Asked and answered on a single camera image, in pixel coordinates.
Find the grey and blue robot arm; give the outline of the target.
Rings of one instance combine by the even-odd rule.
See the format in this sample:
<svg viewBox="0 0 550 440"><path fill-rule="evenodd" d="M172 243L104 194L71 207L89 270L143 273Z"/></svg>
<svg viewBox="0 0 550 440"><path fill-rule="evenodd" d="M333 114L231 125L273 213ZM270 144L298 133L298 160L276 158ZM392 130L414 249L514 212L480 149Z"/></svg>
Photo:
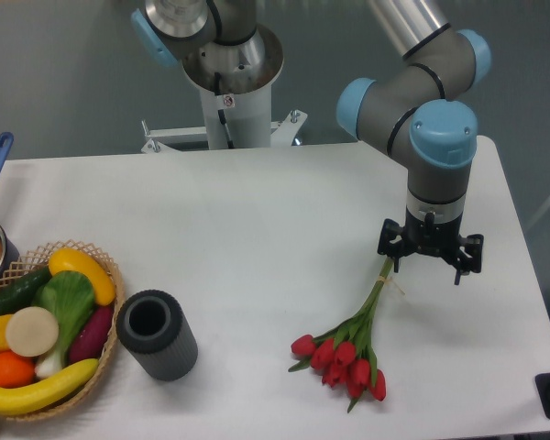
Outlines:
<svg viewBox="0 0 550 440"><path fill-rule="evenodd" d="M459 96L489 72L483 37L455 31L433 1L373 1L370 9L404 60L389 82L360 78L341 93L337 123L408 172L403 224L386 220L378 251L399 261L440 258L457 276L482 268L484 239L460 226L478 120ZM160 65L181 65L201 96L211 149L270 147L270 88L283 55L253 1L146 1L132 27Z"/></svg>

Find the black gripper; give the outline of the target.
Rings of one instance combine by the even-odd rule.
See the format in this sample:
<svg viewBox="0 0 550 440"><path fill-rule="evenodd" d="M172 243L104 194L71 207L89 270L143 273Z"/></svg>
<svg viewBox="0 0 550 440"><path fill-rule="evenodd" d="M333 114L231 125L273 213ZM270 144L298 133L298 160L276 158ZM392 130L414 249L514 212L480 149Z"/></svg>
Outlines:
<svg viewBox="0 0 550 440"><path fill-rule="evenodd" d="M385 219L380 230L378 253L390 258L393 271L400 270L402 258L412 253L443 255L443 260L456 270L454 284L470 273L481 273L484 236L460 236L462 215L446 223L427 223L406 210L405 225Z"/></svg>

